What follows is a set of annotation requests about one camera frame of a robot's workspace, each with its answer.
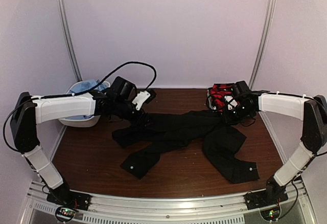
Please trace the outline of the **black long sleeve shirt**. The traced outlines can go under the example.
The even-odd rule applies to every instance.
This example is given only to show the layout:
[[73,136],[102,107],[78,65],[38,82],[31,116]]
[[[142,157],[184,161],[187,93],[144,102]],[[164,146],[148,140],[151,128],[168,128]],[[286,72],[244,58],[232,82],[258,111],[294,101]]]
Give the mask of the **black long sleeve shirt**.
[[112,138],[122,148],[139,142],[150,143],[121,163],[121,168],[139,180],[159,162],[163,153],[188,147],[196,139],[203,140],[203,154],[230,183],[239,184],[260,178],[255,162],[236,158],[246,136],[227,125],[219,113],[202,110],[180,115],[148,114],[146,118],[143,124],[131,124],[112,133]]

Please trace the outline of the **red black plaid shirt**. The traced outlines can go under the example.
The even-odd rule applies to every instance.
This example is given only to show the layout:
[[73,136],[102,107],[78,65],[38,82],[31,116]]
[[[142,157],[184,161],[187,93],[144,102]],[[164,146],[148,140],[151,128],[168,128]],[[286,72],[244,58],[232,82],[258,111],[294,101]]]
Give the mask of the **red black plaid shirt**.
[[215,83],[213,87],[208,88],[211,100],[212,100],[212,106],[214,108],[213,111],[222,113],[223,108],[228,106],[229,109],[235,108],[236,106],[232,106],[229,103],[227,103],[224,99],[224,96],[233,96],[234,84],[233,83],[227,83],[227,84],[217,84]]

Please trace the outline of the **white plastic basin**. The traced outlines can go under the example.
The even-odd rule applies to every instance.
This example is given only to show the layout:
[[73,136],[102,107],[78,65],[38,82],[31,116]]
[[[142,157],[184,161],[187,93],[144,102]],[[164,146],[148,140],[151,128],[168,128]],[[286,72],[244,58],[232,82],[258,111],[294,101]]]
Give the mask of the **white plastic basin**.
[[68,118],[61,118],[58,121],[69,127],[93,127],[97,124],[101,116],[74,116]]

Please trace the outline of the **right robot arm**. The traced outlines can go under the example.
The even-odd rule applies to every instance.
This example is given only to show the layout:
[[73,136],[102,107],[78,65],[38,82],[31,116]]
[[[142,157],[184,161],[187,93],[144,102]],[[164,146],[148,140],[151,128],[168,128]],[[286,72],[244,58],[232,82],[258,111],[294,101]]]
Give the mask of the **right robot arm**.
[[240,122],[260,113],[274,140],[287,154],[287,160],[270,177],[262,193],[262,200],[273,204],[281,197],[281,189],[322,155],[320,150],[326,144],[326,98],[252,91],[245,81],[228,84],[225,89],[229,91],[223,97],[225,121]]

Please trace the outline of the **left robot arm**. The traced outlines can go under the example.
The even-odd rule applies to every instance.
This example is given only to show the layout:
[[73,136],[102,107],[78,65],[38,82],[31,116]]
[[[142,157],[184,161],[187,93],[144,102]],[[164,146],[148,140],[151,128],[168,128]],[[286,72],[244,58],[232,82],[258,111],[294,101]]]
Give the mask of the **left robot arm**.
[[156,93],[147,88],[130,100],[134,87],[128,80],[116,77],[112,85],[102,91],[94,86],[79,93],[54,96],[20,94],[9,117],[15,148],[45,184],[54,190],[54,198],[63,206],[73,202],[73,193],[64,187],[64,178],[42,149],[36,126],[68,117],[100,115],[114,115],[131,123],[140,123],[146,117],[143,104],[151,102]]

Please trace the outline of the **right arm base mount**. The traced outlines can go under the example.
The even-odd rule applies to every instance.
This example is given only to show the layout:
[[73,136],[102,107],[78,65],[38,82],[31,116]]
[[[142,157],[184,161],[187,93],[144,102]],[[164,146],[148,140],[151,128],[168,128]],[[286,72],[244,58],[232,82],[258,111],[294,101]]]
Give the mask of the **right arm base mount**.
[[275,205],[287,200],[286,186],[280,186],[273,177],[267,180],[264,190],[248,192],[244,195],[248,210]]

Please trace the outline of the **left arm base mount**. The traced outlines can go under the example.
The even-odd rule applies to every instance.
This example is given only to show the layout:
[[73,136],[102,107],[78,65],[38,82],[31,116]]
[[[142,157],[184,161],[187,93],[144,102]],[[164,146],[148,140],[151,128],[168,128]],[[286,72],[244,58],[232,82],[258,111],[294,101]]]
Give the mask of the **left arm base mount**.
[[46,197],[48,202],[84,211],[88,210],[90,199],[89,194],[72,191],[66,181],[55,189],[50,188]]

